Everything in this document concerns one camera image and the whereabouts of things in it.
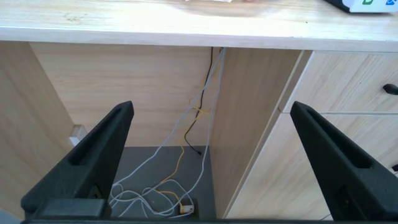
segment white object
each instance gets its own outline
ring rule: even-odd
[[[193,205],[182,205],[180,207],[180,214],[193,213],[195,211],[195,207]]]
[[[77,146],[84,137],[86,137],[87,131],[83,125],[74,125],[72,133],[69,136],[73,146]]]
[[[350,12],[398,12],[398,0],[343,0]]]

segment wooden cabinet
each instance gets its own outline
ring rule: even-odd
[[[385,84],[398,85],[398,54],[314,52],[287,106],[300,101],[318,112],[398,113],[398,96]]]
[[[398,163],[398,115],[324,115],[386,168]],[[228,218],[319,220],[330,212],[289,114],[281,114]]]

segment drawer handle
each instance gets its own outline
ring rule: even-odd
[[[387,84],[383,86],[384,91],[391,95],[398,95],[398,87],[394,84]]]

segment wooden panel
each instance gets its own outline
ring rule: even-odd
[[[21,197],[72,149],[65,107],[28,43],[0,42],[0,207]]]
[[[284,109],[294,101],[319,112],[398,113],[398,97],[382,87],[398,85],[398,54],[315,52]]]
[[[299,55],[295,50],[227,49],[210,144],[219,218],[239,192],[257,144],[266,139],[264,130]]]
[[[87,131],[118,103],[133,102],[126,146],[161,145],[201,89],[210,65],[209,47],[31,45],[73,122]],[[204,109],[218,89],[217,77],[205,92]],[[180,123],[167,146],[179,145],[195,113]],[[207,125],[208,115],[196,122],[188,135],[192,145],[206,144]]]
[[[396,52],[398,16],[322,0],[0,0],[0,40]]]
[[[391,168],[398,163],[398,116],[325,115],[349,138]],[[328,207],[289,114],[282,114],[228,218],[319,220]]]

